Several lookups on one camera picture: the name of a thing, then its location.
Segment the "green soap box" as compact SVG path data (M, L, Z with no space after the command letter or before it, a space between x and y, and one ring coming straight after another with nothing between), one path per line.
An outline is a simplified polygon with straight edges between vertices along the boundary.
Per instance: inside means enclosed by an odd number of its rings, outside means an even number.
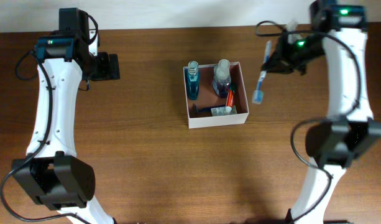
M220 107L211 108L211 114L212 114L212 116L227 116L227 115L234 115L234 114L237 114L237 110L236 110L236 107L233 106L233 107L231 108L231 111L230 111L230 112L227 112L225 106L220 106Z

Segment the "green toothpaste tube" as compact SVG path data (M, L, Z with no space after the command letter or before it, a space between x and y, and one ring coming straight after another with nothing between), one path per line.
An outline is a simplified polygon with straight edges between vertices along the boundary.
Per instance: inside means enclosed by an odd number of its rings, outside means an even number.
M225 105L225 114L230 114L234 106L234 95L236 92L236 85L231 84L227 89L227 99Z

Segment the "blue white toothbrush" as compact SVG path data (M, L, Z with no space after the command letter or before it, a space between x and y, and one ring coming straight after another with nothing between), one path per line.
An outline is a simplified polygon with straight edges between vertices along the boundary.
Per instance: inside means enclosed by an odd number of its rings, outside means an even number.
M272 42L269 40L265 46L265 54L264 54L263 63L267 62L267 60L269 59L271 48L272 48ZM266 71L262 70L260 72L259 79L257 82L257 86L256 86L256 89L255 89L253 97L252 97L252 102L254 104L260 105L262 103L264 93L261 90L261 87L262 87L262 82L263 82L265 77L266 77Z

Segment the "blue Listerine mouthwash bottle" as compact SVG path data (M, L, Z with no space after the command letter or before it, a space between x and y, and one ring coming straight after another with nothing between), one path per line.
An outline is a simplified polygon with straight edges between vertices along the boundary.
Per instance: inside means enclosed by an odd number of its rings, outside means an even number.
M186 92L190 100L196 100L199 93L200 71L196 61L190 61L186 71Z

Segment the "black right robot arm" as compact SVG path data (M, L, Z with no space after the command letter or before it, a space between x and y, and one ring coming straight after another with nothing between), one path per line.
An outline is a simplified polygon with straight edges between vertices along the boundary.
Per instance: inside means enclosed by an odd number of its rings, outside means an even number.
M325 57L329 106L326 116L303 120L308 171L301 193L287 211L285 223L322 223L334 189L352 162L379 139L367 94L365 8L317 0L310 4L311 28L280 26L275 48L267 48L261 73L306 73L306 66Z

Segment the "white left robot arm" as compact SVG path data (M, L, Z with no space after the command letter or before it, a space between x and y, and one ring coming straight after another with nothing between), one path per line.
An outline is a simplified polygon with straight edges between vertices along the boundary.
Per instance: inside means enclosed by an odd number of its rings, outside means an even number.
M37 205L73 223L114 223L95 196L93 168L77 157L76 96L81 82L117 80L118 57L99 52L98 24L77 8L59 10L58 29L38 39L30 55L37 63L39 96L25 158L10 176Z

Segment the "purple pump soap bottle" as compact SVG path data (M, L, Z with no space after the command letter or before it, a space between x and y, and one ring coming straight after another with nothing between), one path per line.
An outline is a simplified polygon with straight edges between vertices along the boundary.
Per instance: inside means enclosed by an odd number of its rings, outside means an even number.
M214 76L212 87L217 96L226 98L231 84L230 62L227 59L221 59L214 67Z

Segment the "blue disposable razor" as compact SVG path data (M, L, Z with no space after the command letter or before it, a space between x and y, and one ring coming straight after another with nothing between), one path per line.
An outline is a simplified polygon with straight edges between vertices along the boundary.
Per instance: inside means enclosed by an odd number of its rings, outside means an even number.
M212 116L211 107L200 108L196 104L193 104L190 110L191 118L202 118Z

